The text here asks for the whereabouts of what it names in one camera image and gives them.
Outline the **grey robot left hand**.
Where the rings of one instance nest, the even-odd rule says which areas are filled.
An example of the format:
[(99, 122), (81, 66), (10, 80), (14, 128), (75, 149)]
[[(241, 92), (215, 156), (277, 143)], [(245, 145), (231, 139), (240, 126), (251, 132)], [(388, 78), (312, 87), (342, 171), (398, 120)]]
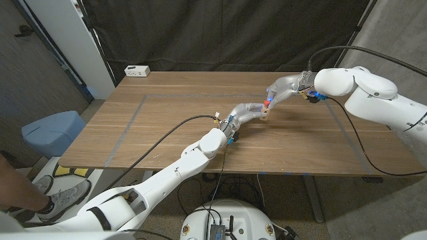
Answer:
[(263, 103), (240, 103), (236, 105), (222, 121), (220, 129), (226, 137), (233, 135), (244, 123), (252, 119), (266, 117), (268, 113), (262, 109), (263, 106)]

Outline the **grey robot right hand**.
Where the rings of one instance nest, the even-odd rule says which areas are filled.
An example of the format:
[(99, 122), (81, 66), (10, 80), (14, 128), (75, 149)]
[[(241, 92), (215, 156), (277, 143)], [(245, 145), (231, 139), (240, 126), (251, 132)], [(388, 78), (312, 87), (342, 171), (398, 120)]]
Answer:
[(316, 75), (317, 73), (311, 71), (302, 71), (297, 75), (288, 75), (276, 79), (267, 88), (267, 100), (270, 102), (268, 108), (273, 109), (278, 103), (297, 95), (302, 89), (312, 86)]

